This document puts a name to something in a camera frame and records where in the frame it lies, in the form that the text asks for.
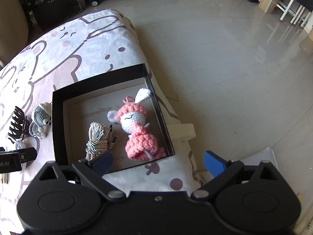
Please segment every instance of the bedsheet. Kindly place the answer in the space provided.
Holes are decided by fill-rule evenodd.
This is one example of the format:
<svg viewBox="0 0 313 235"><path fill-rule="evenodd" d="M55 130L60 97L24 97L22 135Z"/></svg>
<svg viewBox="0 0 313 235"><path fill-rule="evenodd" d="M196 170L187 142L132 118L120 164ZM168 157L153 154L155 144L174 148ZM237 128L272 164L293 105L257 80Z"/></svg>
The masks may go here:
<svg viewBox="0 0 313 235"><path fill-rule="evenodd" d="M73 82L126 66L145 63L166 124L180 124L149 68L131 22L116 10L104 10L67 22L34 41L0 71L0 142L14 150L7 138L15 106L30 119L42 102L52 101L52 92ZM49 160L54 160L51 127L47 137L25 138L35 147L37 159L22 173L8 174L0 185L0 231L21 233L16 204L30 181ZM200 186L194 157L187 141L174 140L176 155L137 168L104 175L128 193L130 190L192 192Z"/></svg>

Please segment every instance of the rope bundle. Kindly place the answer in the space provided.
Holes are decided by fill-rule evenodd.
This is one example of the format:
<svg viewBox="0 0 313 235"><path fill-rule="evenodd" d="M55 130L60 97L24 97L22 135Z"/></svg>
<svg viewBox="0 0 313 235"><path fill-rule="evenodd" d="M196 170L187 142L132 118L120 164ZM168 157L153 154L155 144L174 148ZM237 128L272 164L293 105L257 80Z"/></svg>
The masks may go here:
<svg viewBox="0 0 313 235"><path fill-rule="evenodd" d="M89 127L89 141L86 143L86 160L90 161L93 158L101 155L103 152L110 150L117 138L112 138L112 125L106 127L104 124L92 122Z"/></svg>

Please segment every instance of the crochet bunny doll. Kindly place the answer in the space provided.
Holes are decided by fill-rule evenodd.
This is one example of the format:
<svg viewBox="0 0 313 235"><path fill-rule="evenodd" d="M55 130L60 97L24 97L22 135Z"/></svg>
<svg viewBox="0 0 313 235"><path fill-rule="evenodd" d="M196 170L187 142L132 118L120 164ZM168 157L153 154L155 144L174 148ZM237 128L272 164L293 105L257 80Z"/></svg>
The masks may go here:
<svg viewBox="0 0 313 235"><path fill-rule="evenodd" d="M111 123L120 123L123 130L130 134L125 150L128 158L132 160L153 160L166 156L165 149L158 146L156 137L147 131L149 126L149 123L146 124L147 111L140 102L150 97L151 91L142 88L135 100L126 96L123 107L108 112L108 120Z"/></svg>

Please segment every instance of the glossy floor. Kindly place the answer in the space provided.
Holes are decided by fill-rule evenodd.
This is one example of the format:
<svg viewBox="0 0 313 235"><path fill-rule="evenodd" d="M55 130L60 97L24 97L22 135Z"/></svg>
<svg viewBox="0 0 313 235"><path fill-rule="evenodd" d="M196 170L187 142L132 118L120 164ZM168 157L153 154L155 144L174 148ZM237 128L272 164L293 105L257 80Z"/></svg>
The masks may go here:
<svg viewBox="0 0 313 235"><path fill-rule="evenodd" d="M123 12L183 123L199 170L212 150L241 159L273 148L305 205L313 194L313 56L307 37L246 0L102 0Z"/></svg>

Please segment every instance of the open box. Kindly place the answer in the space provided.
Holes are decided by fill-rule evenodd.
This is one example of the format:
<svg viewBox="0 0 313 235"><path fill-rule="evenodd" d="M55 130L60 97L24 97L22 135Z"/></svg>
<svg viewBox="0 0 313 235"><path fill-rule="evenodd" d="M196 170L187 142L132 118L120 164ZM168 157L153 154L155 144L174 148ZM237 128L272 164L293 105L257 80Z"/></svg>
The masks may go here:
<svg viewBox="0 0 313 235"><path fill-rule="evenodd" d="M150 133L158 139L159 147L165 148L165 158L174 155L157 97L142 63L103 73L53 92L52 138L56 162L68 165L85 158L90 123L96 121L109 126L108 111L118 110L124 105L125 96L135 97L141 88L152 92L151 98L140 103L148 113ZM109 172L152 162L128 159L125 151L128 134L120 124L113 124L114 135L118 138L111 150L113 163Z"/></svg>

